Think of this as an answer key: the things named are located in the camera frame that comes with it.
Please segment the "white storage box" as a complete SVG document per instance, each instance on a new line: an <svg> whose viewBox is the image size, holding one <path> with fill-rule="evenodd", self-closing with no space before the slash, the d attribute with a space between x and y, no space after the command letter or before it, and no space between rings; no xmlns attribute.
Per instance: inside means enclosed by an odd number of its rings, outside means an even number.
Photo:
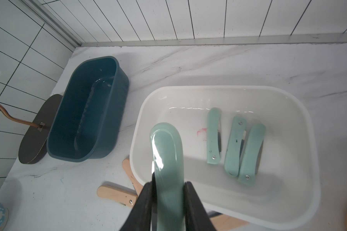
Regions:
<svg viewBox="0 0 347 231"><path fill-rule="evenodd" d="M130 151L136 179L163 166L156 125L181 138L183 172L209 209L271 229L308 222L321 199L309 113L293 95L266 86L163 87L143 102Z"/></svg>

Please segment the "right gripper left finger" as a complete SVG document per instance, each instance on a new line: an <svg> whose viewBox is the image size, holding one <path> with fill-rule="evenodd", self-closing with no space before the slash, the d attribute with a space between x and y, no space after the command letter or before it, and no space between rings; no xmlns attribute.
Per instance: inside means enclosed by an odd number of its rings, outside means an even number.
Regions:
<svg viewBox="0 0 347 231"><path fill-rule="evenodd" d="M146 183L120 231L150 231L153 205L153 182Z"/></svg>

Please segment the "dark teal storage box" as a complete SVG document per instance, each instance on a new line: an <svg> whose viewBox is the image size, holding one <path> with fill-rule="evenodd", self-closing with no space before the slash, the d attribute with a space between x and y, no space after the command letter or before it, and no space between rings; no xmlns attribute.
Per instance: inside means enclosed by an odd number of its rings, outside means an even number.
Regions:
<svg viewBox="0 0 347 231"><path fill-rule="evenodd" d="M49 156L69 162L106 157L117 143L128 91L129 79L115 57L81 63L50 129Z"/></svg>

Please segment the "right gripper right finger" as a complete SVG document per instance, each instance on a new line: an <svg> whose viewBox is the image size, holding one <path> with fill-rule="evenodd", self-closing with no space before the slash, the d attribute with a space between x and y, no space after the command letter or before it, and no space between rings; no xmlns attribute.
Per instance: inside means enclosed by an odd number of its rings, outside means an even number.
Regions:
<svg viewBox="0 0 347 231"><path fill-rule="evenodd" d="M186 231L216 231L191 182L184 185Z"/></svg>

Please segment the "mint knife vertical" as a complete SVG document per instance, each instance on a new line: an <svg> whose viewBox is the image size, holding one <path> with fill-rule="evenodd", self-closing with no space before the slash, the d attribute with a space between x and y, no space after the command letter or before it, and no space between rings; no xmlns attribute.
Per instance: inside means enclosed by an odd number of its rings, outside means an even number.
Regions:
<svg viewBox="0 0 347 231"><path fill-rule="evenodd" d="M184 155L178 130L171 124L156 124L150 131L157 192L157 230L183 231Z"/></svg>

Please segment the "mint knife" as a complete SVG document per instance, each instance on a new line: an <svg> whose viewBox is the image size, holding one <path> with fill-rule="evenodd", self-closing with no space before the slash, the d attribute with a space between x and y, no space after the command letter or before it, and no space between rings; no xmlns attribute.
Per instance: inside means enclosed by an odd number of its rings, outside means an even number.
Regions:
<svg viewBox="0 0 347 231"><path fill-rule="evenodd" d="M232 121L232 127L227 144L227 151L224 162L225 172L237 177L240 169L240 158L246 137L247 120L240 115L236 115Z"/></svg>
<svg viewBox="0 0 347 231"><path fill-rule="evenodd" d="M214 107L207 114L207 163L216 165L220 162L221 132L220 132L221 109Z"/></svg>
<svg viewBox="0 0 347 231"><path fill-rule="evenodd" d="M246 137L244 152L239 169L238 182L253 185L257 160L264 141L266 127L263 124L254 124Z"/></svg>

